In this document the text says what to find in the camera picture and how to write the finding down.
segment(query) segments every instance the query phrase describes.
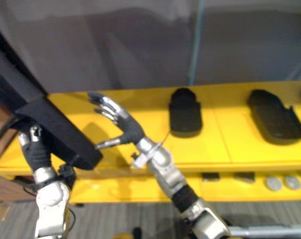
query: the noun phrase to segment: floor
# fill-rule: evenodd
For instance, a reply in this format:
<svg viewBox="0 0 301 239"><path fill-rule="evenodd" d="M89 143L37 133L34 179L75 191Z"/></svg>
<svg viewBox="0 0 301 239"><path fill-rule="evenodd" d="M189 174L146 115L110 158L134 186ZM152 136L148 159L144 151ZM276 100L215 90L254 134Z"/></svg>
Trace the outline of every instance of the floor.
<svg viewBox="0 0 301 239"><path fill-rule="evenodd" d="M301 224L301 201L258 203L212 203L233 225ZM68 239L111 239L117 233L141 227L143 239L185 239L187 231L176 210L160 204L86 204L71 207L76 223ZM37 208L34 202L12 203L0 239L33 239Z"/></svg>

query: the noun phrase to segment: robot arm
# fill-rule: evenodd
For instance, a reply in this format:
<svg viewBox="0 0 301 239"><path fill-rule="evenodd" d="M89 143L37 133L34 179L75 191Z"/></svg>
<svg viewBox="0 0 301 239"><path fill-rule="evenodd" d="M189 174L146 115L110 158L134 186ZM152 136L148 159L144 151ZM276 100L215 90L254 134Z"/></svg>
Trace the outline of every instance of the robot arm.
<svg viewBox="0 0 301 239"><path fill-rule="evenodd" d="M147 164L159 186L171 198L181 217L191 225L198 239L220 239L230 235L223 220L187 184L185 177L176 168L171 153L161 143L146 137L139 123L110 98L99 93L89 93L89 96L90 102L100 107L95 112L108 117L124 132L120 137L97 144L97 149L134 143L140 154L133 154L133 166L141 168Z"/></svg>
<svg viewBox="0 0 301 239"><path fill-rule="evenodd" d="M50 152L42 143L42 130L34 125L30 137L19 134L18 140L24 157L33 171L37 187L36 204L39 217L36 222L36 239L65 239L68 228L69 187L60 181L52 167Z"/></svg>

